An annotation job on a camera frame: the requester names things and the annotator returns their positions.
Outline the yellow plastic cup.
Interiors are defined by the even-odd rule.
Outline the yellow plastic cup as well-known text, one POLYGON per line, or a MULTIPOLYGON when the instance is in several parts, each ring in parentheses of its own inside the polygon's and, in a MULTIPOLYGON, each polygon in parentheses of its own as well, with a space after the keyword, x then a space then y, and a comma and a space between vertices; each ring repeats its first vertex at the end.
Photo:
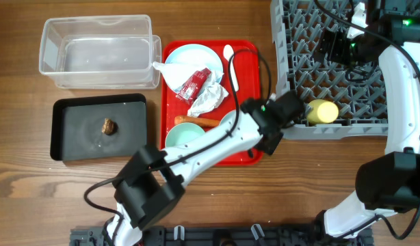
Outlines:
POLYGON ((311 108, 306 119, 310 124, 329 124, 339 116, 339 108, 333 102, 323 99, 312 100, 308 106, 311 108))

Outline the green bowl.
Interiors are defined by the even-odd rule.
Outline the green bowl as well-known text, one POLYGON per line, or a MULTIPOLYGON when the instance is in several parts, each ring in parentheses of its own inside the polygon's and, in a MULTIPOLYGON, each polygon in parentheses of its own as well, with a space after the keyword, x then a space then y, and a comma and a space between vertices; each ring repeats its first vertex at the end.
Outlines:
POLYGON ((165 147, 186 144, 205 134, 203 128, 193 123, 180 123, 174 126, 167 134, 165 147))

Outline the brown food scrap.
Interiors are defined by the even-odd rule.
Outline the brown food scrap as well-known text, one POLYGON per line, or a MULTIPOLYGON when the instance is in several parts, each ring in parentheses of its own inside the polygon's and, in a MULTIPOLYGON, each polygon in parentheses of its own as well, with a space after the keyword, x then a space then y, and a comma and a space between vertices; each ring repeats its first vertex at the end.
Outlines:
POLYGON ((105 135, 113 135, 116 132, 116 123, 109 118, 105 118, 101 132, 105 135))

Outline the blue bowl with rice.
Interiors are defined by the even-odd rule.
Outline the blue bowl with rice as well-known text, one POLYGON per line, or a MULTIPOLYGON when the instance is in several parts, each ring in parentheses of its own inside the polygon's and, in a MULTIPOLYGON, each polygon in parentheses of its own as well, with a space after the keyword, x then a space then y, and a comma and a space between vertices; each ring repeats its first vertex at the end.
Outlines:
POLYGON ((220 125, 222 125, 223 123, 231 120, 233 117, 236 116, 236 110, 232 110, 230 112, 228 112, 221 120, 220 120, 220 125))

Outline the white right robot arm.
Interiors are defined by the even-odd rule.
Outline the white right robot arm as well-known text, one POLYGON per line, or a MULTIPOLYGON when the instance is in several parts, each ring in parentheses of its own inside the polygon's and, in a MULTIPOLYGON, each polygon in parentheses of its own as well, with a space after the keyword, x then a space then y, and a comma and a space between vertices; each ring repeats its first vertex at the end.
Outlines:
POLYGON ((398 213, 415 213, 405 239, 420 218, 420 17, 385 14, 354 38, 325 31, 315 59, 346 66, 377 62, 386 89, 388 135, 385 155, 362 165, 355 190, 317 216, 321 240, 346 241, 373 223, 398 213))

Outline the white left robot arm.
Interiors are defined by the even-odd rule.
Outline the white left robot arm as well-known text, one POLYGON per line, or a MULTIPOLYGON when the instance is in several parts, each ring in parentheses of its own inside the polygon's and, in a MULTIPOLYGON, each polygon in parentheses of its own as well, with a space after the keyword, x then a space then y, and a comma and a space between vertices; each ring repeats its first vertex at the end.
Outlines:
POLYGON ((290 112, 278 101, 245 100, 231 118, 187 143, 160 150, 141 147, 112 182, 116 216, 109 245, 134 245, 179 203, 187 185, 225 158, 256 148, 272 154, 290 112))

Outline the grey dishwasher rack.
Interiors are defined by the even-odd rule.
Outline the grey dishwasher rack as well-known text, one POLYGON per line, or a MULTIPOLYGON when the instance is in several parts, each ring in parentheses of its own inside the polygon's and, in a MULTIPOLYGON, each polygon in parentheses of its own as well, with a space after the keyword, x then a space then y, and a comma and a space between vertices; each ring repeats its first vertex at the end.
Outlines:
POLYGON ((380 71, 376 70, 366 82, 348 82, 342 65, 313 59, 322 31, 342 30, 343 27, 321 14, 310 1, 273 0, 270 10, 278 60, 277 94, 293 91, 306 103, 315 99, 330 100, 339 109, 333 123, 315 126, 300 120, 285 131, 285 138, 342 139, 386 135, 386 90, 380 71))

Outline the red serving tray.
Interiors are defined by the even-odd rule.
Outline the red serving tray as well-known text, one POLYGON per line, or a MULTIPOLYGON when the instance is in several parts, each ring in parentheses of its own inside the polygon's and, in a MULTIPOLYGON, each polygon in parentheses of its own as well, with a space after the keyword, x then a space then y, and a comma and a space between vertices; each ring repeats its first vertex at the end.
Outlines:
MULTIPOLYGON (((223 68, 228 62, 223 58, 223 48, 231 45, 235 51, 249 49, 255 51, 257 48, 247 40, 177 40, 169 43, 163 50, 162 60, 168 62, 172 59, 172 53, 179 47, 187 44, 201 44, 215 51, 218 60, 222 62, 223 68)), ((261 97, 261 82, 259 78, 259 58, 252 53, 237 55, 234 59, 236 75, 240 78, 237 99, 240 103, 248 98, 261 97)), ((216 110, 204 114, 205 118, 221 120, 228 112, 235 108, 232 96, 228 96, 216 110)), ((174 92, 168 88, 164 80, 161 81, 161 126, 159 147, 164 148, 166 136, 174 127, 174 118, 186 114, 188 107, 175 97, 174 92)), ((219 166, 247 166, 257 164, 263 157, 263 153, 253 149, 250 156, 246 151, 234 154, 223 161, 219 166)))

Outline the red snack wrapper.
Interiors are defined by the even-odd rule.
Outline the red snack wrapper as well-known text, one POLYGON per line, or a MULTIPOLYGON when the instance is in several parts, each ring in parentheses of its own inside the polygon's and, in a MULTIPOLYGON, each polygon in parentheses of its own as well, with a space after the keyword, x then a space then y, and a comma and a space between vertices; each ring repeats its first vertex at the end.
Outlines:
POLYGON ((176 97, 191 105, 196 100, 198 93, 210 75, 211 71, 208 68, 197 70, 188 80, 186 80, 176 97))

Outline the white plastic spoon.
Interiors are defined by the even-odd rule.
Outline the white plastic spoon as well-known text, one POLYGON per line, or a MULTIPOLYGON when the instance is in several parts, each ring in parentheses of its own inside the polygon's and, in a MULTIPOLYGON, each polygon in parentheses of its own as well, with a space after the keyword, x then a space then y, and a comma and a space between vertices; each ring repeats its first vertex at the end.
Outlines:
MULTIPOLYGON (((229 61, 230 58, 234 55, 234 50, 231 45, 227 44, 223 49, 223 56, 226 61, 229 61)), ((237 76, 235 73, 235 67, 233 61, 229 64, 229 72, 231 73, 231 79, 233 81, 233 86, 235 91, 237 92, 239 90, 239 85, 237 81, 237 76)))

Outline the orange carrot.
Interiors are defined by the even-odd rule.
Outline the orange carrot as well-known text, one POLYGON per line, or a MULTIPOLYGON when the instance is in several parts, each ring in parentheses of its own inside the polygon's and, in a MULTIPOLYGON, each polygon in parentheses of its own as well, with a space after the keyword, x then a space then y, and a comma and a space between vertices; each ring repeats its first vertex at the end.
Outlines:
POLYGON ((174 118, 174 125, 182 123, 192 123, 203 128, 214 128, 220 125, 219 120, 212 120, 207 118, 194 118, 186 115, 178 115, 174 118))

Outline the light blue plate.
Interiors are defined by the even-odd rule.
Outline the light blue plate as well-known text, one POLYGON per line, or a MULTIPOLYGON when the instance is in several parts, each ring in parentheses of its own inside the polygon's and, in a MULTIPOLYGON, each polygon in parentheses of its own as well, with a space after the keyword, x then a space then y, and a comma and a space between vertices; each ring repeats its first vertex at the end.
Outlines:
POLYGON ((214 71, 215 82, 221 83, 224 75, 222 60, 208 46, 201 44, 185 44, 169 54, 165 64, 188 64, 194 67, 207 67, 214 71))

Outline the crumpled white napkin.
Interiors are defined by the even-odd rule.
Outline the crumpled white napkin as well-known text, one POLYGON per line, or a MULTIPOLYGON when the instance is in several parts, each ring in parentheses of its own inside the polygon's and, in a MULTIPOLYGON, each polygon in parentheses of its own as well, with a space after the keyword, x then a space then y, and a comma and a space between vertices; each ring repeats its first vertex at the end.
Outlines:
POLYGON ((158 70, 175 97, 189 105, 187 116, 197 118, 218 108, 229 95, 220 85, 224 73, 204 65, 166 64, 154 61, 158 70))

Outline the black tray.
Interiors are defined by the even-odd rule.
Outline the black tray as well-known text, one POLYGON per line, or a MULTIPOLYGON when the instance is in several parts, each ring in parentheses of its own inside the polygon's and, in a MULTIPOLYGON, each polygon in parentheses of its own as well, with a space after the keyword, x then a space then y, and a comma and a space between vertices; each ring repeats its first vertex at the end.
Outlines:
POLYGON ((142 94, 67 98, 53 106, 50 157, 80 161, 131 156, 147 144, 147 106, 142 94), (116 132, 101 132, 105 118, 116 132))

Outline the clear plastic bin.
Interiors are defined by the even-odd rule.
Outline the clear plastic bin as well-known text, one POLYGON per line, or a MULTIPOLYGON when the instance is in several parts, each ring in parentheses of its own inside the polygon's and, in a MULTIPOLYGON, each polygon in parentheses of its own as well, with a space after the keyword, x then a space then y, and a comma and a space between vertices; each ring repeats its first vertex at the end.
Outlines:
POLYGON ((150 16, 50 18, 44 24, 38 70, 64 89, 140 89, 159 85, 153 62, 161 39, 150 16))

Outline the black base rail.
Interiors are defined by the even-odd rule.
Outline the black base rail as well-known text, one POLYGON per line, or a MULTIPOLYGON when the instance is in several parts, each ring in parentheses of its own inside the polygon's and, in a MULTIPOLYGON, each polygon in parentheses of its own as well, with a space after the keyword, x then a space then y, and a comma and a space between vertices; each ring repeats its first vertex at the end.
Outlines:
POLYGON ((249 228, 174 228, 155 226, 143 232, 138 245, 143 246, 301 246, 301 245, 349 245, 374 246, 373 232, 367 228, 359 232, 356 238, 346 241, 314 242, 311 227, 307 224, 282 225, 279 227, 261 227, 255 224, 249 228))

